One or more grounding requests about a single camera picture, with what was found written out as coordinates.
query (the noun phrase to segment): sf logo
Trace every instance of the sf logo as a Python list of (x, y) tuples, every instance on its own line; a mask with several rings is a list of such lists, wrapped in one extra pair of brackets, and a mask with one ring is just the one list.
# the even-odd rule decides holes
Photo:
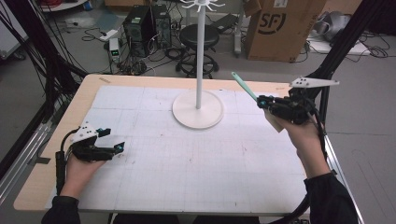
[(262, 22), (260, 24), (259, 34), (262, 35), (273, 35), (274, 33), (278, 32), (286, 20), (286, 14), (269, 14), (264, 13), (262, 14)]

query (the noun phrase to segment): black sleeve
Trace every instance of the black sleeve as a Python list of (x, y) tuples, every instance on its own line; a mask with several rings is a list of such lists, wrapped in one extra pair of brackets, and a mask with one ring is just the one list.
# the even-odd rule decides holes
[(41, 224), (80, 224), (78, 200), (67, 196), (52, 199), (51, 209), (41, 219)]
[(347, 189), (333, 174), (306, 179), (305, 186), (312, 224), (358, 223), (358, 214)]

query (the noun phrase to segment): human hand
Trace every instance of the human hand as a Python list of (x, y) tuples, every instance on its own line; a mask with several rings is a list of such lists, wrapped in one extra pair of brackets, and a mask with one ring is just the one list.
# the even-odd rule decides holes
[(329, 166), (323, 157), (316, 123), (309, 120), (306, 123), (296, 125), (278, 117), (276, 117), (276, 122), (288, 131), (290, 140), (297, 148), (297, 155), (304, 166), (308, 178), (330, 172)]
[(66, 167), (66, 180), (60, 195), (78, 199), (79, 194), (103, 164), (105, 161), (80, 161), (70, 154)]

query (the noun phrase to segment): office chair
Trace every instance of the office chair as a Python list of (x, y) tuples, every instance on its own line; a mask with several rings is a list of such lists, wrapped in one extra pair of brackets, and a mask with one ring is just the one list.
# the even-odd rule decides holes
[[(182, 51), (180, 56), (180, 61), (177, 63), (176, 70), (183, 71), (186, 73), (186, 77), (196, 77), (197, 75), (197, 33), (198, 24), (188, 25), (180, 31), (180, 42), (186, 46), (186, 50)], [(219, 42), (219, 32), (213, 26), (205, 26), (205, 41), (204, 50), (212, 49), (214, 52), (216, 50), (213, 48)], [(219, 71), (218, 63), (209, 55), (204, 54), (204, 72), (203, 76), (209, 76), (212, 79), (211, 73)]]

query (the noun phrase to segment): gray floor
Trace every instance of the gray floor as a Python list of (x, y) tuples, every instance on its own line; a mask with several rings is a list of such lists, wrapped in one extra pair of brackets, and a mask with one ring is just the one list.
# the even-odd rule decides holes
[[(96, 18), (100, 15), (99, 10), (92, 13)], [(81, 30), (63, 35), (68, 49), (85, 69), (94, 72), (107, 68), (103, 43), (82, 41), (85, 34)], [(396, 55), (396, 37), (384, 38), (391, 47), (389, 55)], [(386, 46), (379, 38), (370, 39), (368, 43)], [(214, 74), (215, 79), (232, 79), (231, 72), (235, 71), (244, 80), (290, 82), (315, 71), (325, 57), (310, 52), (303, 63), (253, 62), (248, 61), (244, 53), (235, 58), (230, 35), (221, 36), (216, 50), (217, 53), (211, 53), (220, 66)], [(157, 52), (152, 58), (161, 58), (162, 54)], [(146, 63), (152, 67), (167, 61)], [(175, 65), (175, 62), (167, 63), (145, 76), (184, 78), (175, 72)], [(365, 56), (358, 63), (344, 60), (333, 76), (341, 81), (341, 85), (331, 88), (327, 131), (363, 219), (368, 224), (391, 224), (396, 220), (396, 175), (393, 173), (396, 170), (395, 71), (396, 58)], [(0, 66), (0, 159), (4, 158), (43, 103), (43, 93), (29, 60), (11, 61)], [(12, 206), (31, 168), (28, 166), (1, 205), (2, 223), (39, 223), (43, 213), (16, 211)], [(81, 217), (82, 223), (86, 224), (106, 223), (106, 214), (81, 214)], [(191, 220), (189, 217), (184, 219), (185, 223)]]

